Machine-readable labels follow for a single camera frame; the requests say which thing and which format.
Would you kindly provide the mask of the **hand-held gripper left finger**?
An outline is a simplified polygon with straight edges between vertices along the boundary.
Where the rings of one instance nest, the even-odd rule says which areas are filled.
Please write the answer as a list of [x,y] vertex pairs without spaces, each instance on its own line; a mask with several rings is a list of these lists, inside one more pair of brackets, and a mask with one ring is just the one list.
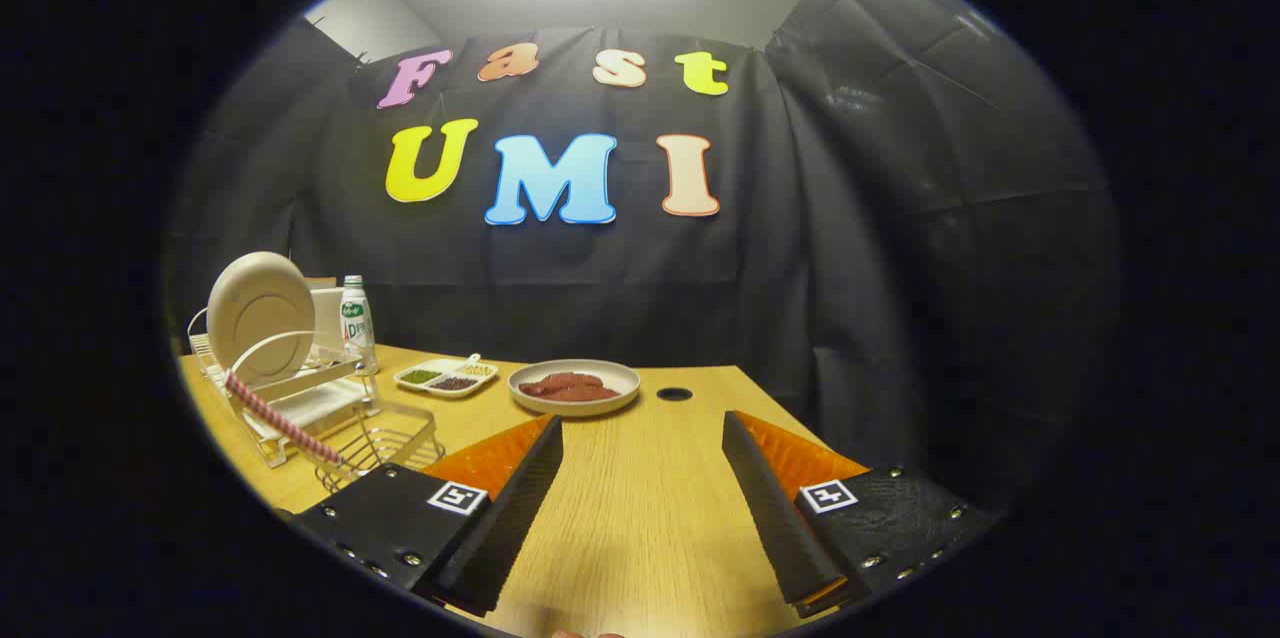
[[495,609],[564,455],[543,415],[434,464],[385,461],[285,523],[380,582],[475,616]]

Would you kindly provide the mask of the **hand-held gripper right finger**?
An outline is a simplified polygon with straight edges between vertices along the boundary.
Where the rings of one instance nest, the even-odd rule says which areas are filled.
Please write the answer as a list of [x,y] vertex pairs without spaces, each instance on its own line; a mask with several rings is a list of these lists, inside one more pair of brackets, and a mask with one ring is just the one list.
[[721,447],[800,618],[892,594],[996,521],[919,471],[864,466],[740,410],[724,414]]

